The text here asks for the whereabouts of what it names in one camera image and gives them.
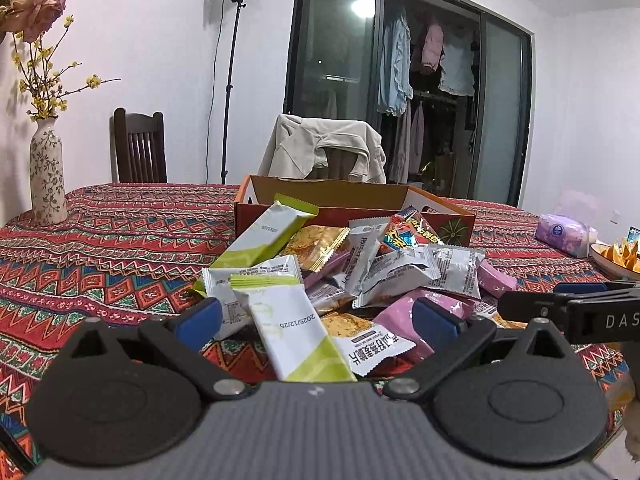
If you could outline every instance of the light blue shirt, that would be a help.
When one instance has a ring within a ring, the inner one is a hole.
[[[411,34],[404,9],[396,20],[385,27],[382,37],[382,63],[378,111],[401,116],[406,110],[407,99],[414,97],[409,85],[411,64]]]

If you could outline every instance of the blue gripper pad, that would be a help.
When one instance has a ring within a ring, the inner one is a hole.
[[[427,298],[415,301],[412,322],[416,333],[434,352],[442,350],[466,330],[462,319]]]
[[[554,293],[558,294],[593,294],[608,290],[604,283],[558,283],[554,287]]]
[[[220,331],[222,305],[216,298],[205,298],[181,314],[176,321],[176,338],[199,352]]]

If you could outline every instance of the plate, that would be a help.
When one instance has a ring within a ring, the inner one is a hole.
[[[606,244],[591,244],[589,256],[596,263],[596,265],[609,276],[618,279],[628,278],[633,282],[640,282],[640,272],[633,272],[626,267],[619,266],[618,264],[607,260],[604,256],[602,256],[602,254],[600,254],[601,250],[608,248],[609,246]]]

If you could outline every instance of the wardrobe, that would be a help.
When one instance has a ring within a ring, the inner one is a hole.
[[[530,35],[468,2],[295,1],[284,113],[367,121],[390,182],[518,205],[531,85]]]

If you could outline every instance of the metal screw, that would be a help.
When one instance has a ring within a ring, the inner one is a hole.
[[[238,379],[221,379],[213,385],[213,390],[219,395],[240,395],[246,385]]]
[[[420,383],[409,377],[398,377],[389,381],[389,389],[397,395],[411,395],[420,389]]]

